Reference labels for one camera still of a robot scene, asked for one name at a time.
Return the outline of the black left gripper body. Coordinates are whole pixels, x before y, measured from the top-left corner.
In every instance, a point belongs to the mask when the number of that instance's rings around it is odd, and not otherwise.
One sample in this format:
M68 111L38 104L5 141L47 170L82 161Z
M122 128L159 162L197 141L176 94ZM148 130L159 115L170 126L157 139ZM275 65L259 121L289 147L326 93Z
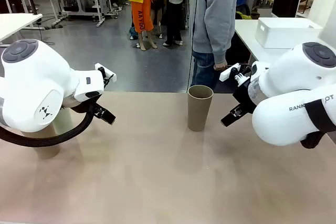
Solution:
M93 112L95 116L103 116L106 109L99 105L97 102L93 102Z

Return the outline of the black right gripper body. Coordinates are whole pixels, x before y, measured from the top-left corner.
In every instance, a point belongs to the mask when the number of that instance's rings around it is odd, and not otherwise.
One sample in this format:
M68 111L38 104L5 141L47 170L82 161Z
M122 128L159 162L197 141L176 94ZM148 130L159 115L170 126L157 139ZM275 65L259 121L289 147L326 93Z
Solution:
M233 97L238 102L238 105L234 108L237 113L253 113L256 108L248 93L249 84L250 79L241 84L233 93Z

